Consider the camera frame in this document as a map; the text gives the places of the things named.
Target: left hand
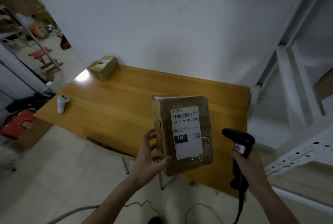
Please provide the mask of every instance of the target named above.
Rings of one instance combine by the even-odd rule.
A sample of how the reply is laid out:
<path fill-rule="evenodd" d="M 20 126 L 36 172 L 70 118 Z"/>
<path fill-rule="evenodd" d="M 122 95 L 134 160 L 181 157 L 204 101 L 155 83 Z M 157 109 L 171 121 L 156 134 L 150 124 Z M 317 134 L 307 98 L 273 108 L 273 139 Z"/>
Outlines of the left hand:
<path fill-rule="evenodd" d="M 156 149 L 156 143 L 149 144 L 149 141 L 156 137 L 155 131 L 155 128 L 151 128 L 144 134 L 142 146 L 129 174 L 129 179 L 133 180 L 138 190 L 168 167 L 172 160 L 171 156 L 166 156 L 159 163 L 155 163 L 158 157 L 152 157 L 152 150 Z"/>

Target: shoe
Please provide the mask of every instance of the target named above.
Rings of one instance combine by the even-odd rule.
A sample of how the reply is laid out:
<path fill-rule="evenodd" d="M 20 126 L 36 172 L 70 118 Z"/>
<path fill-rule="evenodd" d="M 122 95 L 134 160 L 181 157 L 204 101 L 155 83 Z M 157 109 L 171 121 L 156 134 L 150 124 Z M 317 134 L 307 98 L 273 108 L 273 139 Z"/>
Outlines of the shoe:
<path fill-rule="evenodd" d="M 163 224 L 163 222 L 160 217 L 156 216 L 148 221 L 148 224 Z"/>

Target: hand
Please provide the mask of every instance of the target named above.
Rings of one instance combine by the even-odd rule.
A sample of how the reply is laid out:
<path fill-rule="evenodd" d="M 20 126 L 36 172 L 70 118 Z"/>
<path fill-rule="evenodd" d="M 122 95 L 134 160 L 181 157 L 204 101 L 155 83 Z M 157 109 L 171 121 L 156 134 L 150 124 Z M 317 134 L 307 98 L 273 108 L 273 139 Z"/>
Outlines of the hand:
<path fill-rule="evenodd" d="M 159 163 L 155 163 L 157 156 L 152 157 L 152 150 L 156 144 L 149 145 L 149 141 L 156 137 L 156 129 L 149 129 L 142 138 L 142 146 L 139 150 L 134 167 L 131 169 L 129 178 L 133 180 L 137 190 L 150 182 L 157 174 L 163 171 L 171 163 L 171 156 L 165 157 Z"/>
<path fill-rule="evenodd" d="M 260 155 L 252 149 L 248 158 L 244 158 L 236 149 L 231 149 L 240 170 L 249 183 L 250 192 L 256 197 L 260 191 L 270 188 Z"/>

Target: wooden table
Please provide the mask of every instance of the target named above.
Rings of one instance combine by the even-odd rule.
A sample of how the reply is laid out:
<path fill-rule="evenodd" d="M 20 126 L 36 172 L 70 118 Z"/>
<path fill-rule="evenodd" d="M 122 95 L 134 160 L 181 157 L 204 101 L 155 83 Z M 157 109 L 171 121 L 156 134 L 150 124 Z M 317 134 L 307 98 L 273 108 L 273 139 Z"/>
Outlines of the wooden table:
<path fill-rule="evenodd" d="M 120 66 L 109 81 L 84 70 L 60 94 L 67 95 L 63 114 L 57 113 L 57 96 L 35 116 L 136 156 L 142 135 L 154 127 L 152 96 L 204 95 L 209 100 L 214 162 L 185 172 L 190 179 L 238 197 L 231 189 L 231 140 L 221 134 L 225 127 L 247 130 L 248 87 Z"/>

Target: right hand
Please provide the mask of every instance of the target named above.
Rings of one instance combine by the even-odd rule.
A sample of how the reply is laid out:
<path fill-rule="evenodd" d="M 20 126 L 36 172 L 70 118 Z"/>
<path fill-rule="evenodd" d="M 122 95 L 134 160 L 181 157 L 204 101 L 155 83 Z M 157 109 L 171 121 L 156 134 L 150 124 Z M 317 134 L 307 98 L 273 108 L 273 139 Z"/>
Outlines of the right hand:
<path fill-rule="evenodd" d="M 231 155 L 236 160 L 240 170 L 249 183 L 249 190 L 257 195 L 265 188 L 270 188 L 266 178 L 260 155 L 252 149 L 248 158 L 244 158 L 236 149 L 231 149 Z"/>

